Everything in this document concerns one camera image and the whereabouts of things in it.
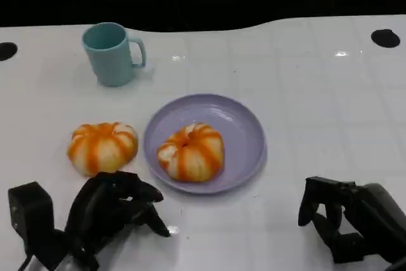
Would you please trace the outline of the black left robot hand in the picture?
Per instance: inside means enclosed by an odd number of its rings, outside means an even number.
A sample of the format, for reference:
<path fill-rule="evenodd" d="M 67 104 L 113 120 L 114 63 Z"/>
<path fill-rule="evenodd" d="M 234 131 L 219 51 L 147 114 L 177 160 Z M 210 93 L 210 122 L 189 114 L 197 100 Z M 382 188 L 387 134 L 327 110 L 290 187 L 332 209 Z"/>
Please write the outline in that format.
<path fill-rule="evenodd" d="M 65 233 L 92 254 L 100 252 L 127 226 L 147 225 L 157 235 L 170 237 L 154 207 L 163 200 L 162 193 L 137 174 L 98 173 L 74 199 Z"/>

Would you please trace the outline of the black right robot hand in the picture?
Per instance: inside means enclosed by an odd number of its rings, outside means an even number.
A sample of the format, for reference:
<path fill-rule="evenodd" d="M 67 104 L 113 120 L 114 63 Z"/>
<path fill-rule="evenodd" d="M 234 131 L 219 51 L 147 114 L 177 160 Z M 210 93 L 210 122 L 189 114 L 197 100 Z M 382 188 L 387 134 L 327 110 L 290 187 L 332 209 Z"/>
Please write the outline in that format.
<path fill-rule="evenodd" d="M 378 183 L 307 178 L 298 225 L 309 223 L 335 264 L 376 254 L 391 264 L 389 270 L 405 270 L 405 213 Z"/>

